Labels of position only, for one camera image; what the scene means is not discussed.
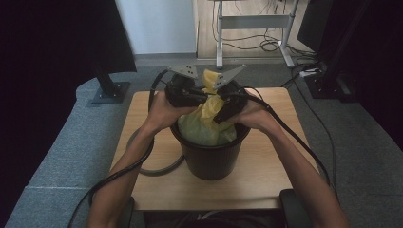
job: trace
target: person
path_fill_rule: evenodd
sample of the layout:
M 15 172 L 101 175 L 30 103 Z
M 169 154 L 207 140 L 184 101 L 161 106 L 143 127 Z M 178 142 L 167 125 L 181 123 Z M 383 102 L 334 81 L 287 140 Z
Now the person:
M 110 170 L 110 175 L 136 162 L 147 150 L 153 137 L 179 117 L 196 107 L 173 107 L 164 92 L 158 92 L 137 137 Z M 314 227 L 349 227 L 335 194 L 303 157 L 274 118 L 257 103 L 248 101 L 242 112 L 228 122 L 257 129 L 272 142 L 296 194 L 304 204 Z M 131 197 L 140 167 L 101 188 L 94 196 L 87 227 L 116 227 L 119 216 Z

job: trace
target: wooden board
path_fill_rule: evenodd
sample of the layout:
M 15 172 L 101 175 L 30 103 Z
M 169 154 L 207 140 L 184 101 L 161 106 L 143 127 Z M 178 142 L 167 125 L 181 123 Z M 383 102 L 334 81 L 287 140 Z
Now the wooden board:
M 259 88 L 259 92 L 306 142 L 288 91 L 285 88 Z M 145 120 L 147 102 L 148 92 L 134 94 L 113 164 L 125 152 L 131 134 Z M 294 139 L 292 141 L 317 167 L 302 147 Z M 156 136 L 154 150 L 143 168 L 164 168 L 181 153 L 179 142 L 166 129 Z M 184 162 L 172 173 L 161 177 L 139 175 L 132 196 L 137 210 L 269 209 L 279 208 L 278 194 L 285 188 L 291 188 L 291 184 L 276 151 L 264 134 L 252 129 L 242 143 L 234 170 L 226 178 L 201 180 Z

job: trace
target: dark curtain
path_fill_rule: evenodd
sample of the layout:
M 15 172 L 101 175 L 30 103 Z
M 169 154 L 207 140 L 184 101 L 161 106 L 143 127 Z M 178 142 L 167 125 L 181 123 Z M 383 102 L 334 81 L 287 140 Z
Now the dark curtain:
M 136 66 L 114 1 L 1 1 L 0 32 L 2 226 L 68 118 L 77 87 L 97 76 L 94 68 Z

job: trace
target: floor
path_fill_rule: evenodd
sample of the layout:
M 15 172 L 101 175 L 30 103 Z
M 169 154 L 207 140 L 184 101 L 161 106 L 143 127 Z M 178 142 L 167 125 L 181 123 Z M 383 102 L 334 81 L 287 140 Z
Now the floor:
M 217 12 L 219 2 L 198 0 L 198 58 L 211 59 L 216 57 L 216 39 L 217 39 Z M 297 32 L 302 22 L 308 0 L 301 0 L 297 6 L 296 18 L 289 38 L 288 44 L 301 50 L 310 50 L 297 40 Z M 290 14 L 294 1 L 287 0 L 250 0 L 250 1 L 224 1 L 222 5 L 222 14 L 224 16 L 239 15 L 273 15 Z M 280 57 L 278 50 L 265 51 L 261 48 L 261 42 L 264 42 L 263 35 L 281 39 L 282 29 L 233 29 L 222 32 L 223 42 L 235 47 L 224 45 L 223 57 L 242 57 L 242 58 L 272 58 Z M 271 50 L 271 45 L 264 46 Z

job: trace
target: wrist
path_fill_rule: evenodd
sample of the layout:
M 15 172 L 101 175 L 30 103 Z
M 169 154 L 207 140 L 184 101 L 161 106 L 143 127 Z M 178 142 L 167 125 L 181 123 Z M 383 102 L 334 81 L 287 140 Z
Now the wrist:
M 145 121 L 143 123 L 143 125 L 140 127 L 140 130 L 142 132 L 142 135 L 149 137 L 154 137 L 155 135 L 158 134 L 158 132 L 161 131 L 161 129 L 158 126 L 148 121 Z

